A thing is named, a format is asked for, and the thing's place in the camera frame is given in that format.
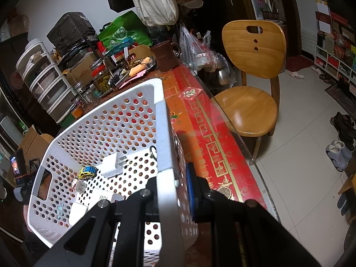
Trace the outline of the teal multiport usb charger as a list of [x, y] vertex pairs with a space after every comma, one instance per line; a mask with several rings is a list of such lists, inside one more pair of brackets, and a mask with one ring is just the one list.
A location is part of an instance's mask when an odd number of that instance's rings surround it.
[[58, 206], [58, 207], [54, 210], [54, 213], [55, 213], [56, 218], [57, 218], [58, 220], [62, 220], [62, 219], [65, 219], [65, 218], [66, 218], [62, 206]]

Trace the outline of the wooden chair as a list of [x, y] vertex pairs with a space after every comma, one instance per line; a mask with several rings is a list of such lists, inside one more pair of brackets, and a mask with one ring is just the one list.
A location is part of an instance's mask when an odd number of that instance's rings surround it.
[[252, 158], [257, 158], [262, 138], [273, 135], [279, 116], [285, 35], [268, 20], [235, 20], [223, 27], [222, 40], [229, 60], [241, 72], [241, 85], [214, 98], [234, 132], [254, 139]]

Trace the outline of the yellow toy car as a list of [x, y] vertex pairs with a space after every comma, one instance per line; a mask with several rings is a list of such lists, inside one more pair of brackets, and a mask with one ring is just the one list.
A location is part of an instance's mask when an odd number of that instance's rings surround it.
[[96, 168], [95, 166], [85, 166], [79, 171], [78, 178], [80, 180], [95, 178], [97, 176], [97, 172], [98, 168]]

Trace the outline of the white perforated plastic basket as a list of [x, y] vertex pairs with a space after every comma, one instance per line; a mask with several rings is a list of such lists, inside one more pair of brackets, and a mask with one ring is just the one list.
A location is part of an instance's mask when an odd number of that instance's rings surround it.
[[158, 78], [99, 105], [50, 143], [32, 187], [28, 226], [53, 247], [101, 200], [126, 202], [149, 181], [158, 220], [145, 223], [143, 264], [183, 266], [198, 228], [183, 149]]

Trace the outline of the stacked white food cover tower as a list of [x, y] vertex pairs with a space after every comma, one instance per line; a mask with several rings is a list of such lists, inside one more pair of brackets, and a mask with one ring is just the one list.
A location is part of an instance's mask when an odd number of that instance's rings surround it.
[[45, 44], [38, 39], [28, 42], [16, 63], [16, 70], [41, 107], [57, 124], [62, 123], [70, 113], [77, 92]]

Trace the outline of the glass jar with red lid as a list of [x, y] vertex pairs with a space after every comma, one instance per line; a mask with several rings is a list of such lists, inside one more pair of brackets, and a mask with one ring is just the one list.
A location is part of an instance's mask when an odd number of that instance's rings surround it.
[[99, 65], [92, 70], [92, 78], [97, 89], [105, 93], [110, 90], [109, 80], [112, 78], [109, 69], [105, 65]]

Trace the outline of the brown ceramic mug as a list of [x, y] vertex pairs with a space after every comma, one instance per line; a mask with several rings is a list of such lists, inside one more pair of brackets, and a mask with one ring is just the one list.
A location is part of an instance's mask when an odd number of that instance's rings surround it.
[[170, 71], [179, 66], [181, 48], [178, 43], [164, 41], [150, 48], [161, 72]]

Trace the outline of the grey white slippers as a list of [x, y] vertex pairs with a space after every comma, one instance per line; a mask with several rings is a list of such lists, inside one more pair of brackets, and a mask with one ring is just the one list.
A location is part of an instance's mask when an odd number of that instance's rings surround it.
[[326, 155], [330, 158], [337, 171], [343, 172], [352, 158], [351, 151], [340, 140], [334, 140], [325, 149]]

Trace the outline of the cardboard box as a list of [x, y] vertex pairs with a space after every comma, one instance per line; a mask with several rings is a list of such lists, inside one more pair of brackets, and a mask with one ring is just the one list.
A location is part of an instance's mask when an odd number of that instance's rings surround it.
[[42, 161], [49, 144], [54, 140], [49, 134], [39, 134], [34, 126], [31, 126], [22, 140], [19, 148], [24, 153], [25, 165], [30, 166], [32, 159]]

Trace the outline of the white charger block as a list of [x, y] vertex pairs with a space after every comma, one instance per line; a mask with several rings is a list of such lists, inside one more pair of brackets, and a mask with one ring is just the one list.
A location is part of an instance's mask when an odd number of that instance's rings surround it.
[[103, 158], [102, 163], [97, 166], [98, 172], [105, 178], [114, 177], [123, 173], [126, 165], [126, 156], [116, 152]]

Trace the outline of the white shelf with boxes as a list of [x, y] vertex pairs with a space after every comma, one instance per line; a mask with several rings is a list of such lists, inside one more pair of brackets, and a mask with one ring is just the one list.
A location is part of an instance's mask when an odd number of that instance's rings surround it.
[[314, 64], [335, 80], [343, 80], [355, 95], [355, 30], [348, 20], [316, 1], [317, 43]]

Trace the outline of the black bag on tower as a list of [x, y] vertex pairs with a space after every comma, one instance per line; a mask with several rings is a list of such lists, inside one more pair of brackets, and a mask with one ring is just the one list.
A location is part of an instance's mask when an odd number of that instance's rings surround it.
[[65, 13], [47, 34], [60, 55], [64, 55], [84, 37], [91, 42], [98, 40], [95, 29], [82, 12]]

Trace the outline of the orange jar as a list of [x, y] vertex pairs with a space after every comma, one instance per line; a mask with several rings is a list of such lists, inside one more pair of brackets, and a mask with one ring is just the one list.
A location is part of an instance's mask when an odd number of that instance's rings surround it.
[[73, 105], [71, 107], [71, 115], [74, 117], [74, 119], [79, 119], [83, 116], [83, 113], [84, 110], [80, 105]]

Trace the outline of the white square charger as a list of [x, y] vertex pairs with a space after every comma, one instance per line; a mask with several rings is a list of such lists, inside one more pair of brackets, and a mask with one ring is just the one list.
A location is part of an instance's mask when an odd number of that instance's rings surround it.
[[124, 201], [124, 197], [111, 191], [94, 188], [90, 201], [95, 204], [101, 200], [108, 200], [113, 203], [117, 201]]

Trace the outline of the beige canvas tote bag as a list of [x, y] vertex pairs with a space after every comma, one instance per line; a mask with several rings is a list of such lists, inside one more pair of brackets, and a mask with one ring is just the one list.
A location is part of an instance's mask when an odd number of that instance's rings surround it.
[[169, 26], [177, 22], [176, 0], [133, 0], [133, 3], [145, 26]]

